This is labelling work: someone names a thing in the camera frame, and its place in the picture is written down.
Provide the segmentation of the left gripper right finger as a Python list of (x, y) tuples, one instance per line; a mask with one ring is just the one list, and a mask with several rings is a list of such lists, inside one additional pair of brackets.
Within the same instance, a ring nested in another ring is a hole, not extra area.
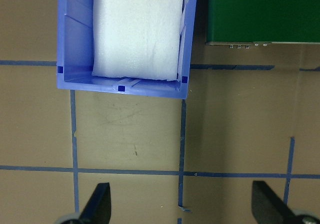
[(253, 181), (251, 211), (257, 223), (303, 223), (303, 216), (295, 215), (265, 181)]

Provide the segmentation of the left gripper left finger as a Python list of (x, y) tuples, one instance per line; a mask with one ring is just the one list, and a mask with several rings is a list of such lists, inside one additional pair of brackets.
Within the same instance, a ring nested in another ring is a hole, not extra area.
[(111, 219), (110, 184), (99, 183), (79, 216), (80, 223), (109, 223)]

